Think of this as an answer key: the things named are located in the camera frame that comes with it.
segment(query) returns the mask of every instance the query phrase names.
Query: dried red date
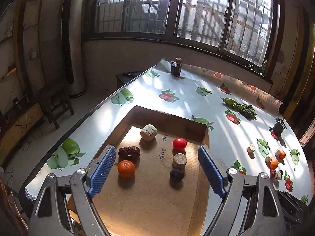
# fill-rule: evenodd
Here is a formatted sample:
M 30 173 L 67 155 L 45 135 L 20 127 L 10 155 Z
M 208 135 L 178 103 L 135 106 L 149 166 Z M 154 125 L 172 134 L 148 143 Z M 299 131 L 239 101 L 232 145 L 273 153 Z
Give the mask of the dried red date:
M 140 156 L 140 149 L 137 146 L 122 147 L 118 151 L 119 157 L 123 159 L 136 159 Z

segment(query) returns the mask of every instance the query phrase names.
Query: silver bolt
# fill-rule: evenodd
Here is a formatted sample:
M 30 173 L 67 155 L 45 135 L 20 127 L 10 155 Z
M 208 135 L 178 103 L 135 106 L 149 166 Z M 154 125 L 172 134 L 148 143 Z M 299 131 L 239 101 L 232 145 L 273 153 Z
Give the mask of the silver bolt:
M 84 169 L 84 168 L 80 168 L 80 169 L 77 170 L 77 173 L 78 173 L 79 175 L 82 175 L 82 174 L 85 173 L 85 169 Z
M 268 177 L 267 173 L 265 173 L 265 172 L 260 173 L 260 176 L 261 176 L 262 178 L 267 178 L 267 177 Z
M 50 173 L 50 174 L 47 175 L 47 178 L 48 178 L 48 179 L 52 179 L 52 178 L 54 178 L 54 176 L 55 176 L 55 175 L 54 175 L 53 173 Z
M 230 168 L 229 173 L 234 175 L 237 173 L 237 170 L 235 168 Z

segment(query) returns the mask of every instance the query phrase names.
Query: orange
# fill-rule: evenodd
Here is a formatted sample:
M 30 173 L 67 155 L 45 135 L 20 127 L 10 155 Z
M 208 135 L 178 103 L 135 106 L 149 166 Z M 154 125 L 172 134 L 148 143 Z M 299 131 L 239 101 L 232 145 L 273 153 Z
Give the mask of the orange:
M 117 167 L 119 176 L 122 178 L 130 178 L 136 172 L 136 168 L 131 161 L 123 160 L 118 163 Z
M 279 154 L 279 158 L 280 159 L 284 159 L 285 158 L 285 152 L 282 151 L 280 154 Z
M 270 169 L 271 170 L 275 170 L 276 168 L 278 168 L 279 162 L 277 159 L 272 159 L 270 162 Z

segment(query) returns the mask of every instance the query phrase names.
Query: bottle with cork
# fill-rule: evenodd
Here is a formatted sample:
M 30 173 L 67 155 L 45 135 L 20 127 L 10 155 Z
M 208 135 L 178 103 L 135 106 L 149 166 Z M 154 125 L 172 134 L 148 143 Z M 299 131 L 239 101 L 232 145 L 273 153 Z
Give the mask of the bottle with cork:
M 182 59 L 180 57 L 176 58 L 176 61 L 173 61 L 171 64 L 171 74 L 179 77 L 181 75 L 182 70 Z

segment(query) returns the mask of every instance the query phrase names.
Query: window sill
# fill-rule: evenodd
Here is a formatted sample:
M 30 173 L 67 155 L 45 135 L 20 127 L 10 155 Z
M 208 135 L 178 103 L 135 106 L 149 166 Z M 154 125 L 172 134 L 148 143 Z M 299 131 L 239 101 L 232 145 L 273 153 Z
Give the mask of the window sill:
M 196 52 L 200 52 L 209 56 L 213 56 L 215 58 L 224 60 L 230 64 L 236 65 L 237 67 L 240 67 L 256 76 L 258 76 L 259 78 L 263 79 L 264 81 L 273 84 L 273 81 L 271 79 L 267 79 L 265 76 L 255 72 L 254 70 L 246 67 L 245 65 L 239 64 L 237 62 L 235 62 L 234 60 L 232 60 L 229 57 L 226 56 L 221 56 L 219 54 L 216 53 L 212 53 L 200 48 L 196 48 L 193 46 L 189 46 L 189 45 L 185 45 L 185 44 L 180 44 L 180 43 L 175 43 L 175 42 L 169 42 L 169 41 L 164 41 L 164 40 L 157 40 L 157 39 L 146 39 L 146 38 L 139 38 L 139 37 L 94 37 L 94 36 L 87 36 L 85 38 L 82 39 L 83 41 L 97 41 L 97 40 L 129 40 L 129 41 L 145 41 L 145 42 L 153 42 L 153 43 L 159 43 L 159 44 L 167 44 L 167 45 L 173 45 L 173 46 L 177 46 L 177 47 L 181 47 L 181 48 L 186 48 L 186 49 L 190 49 Z

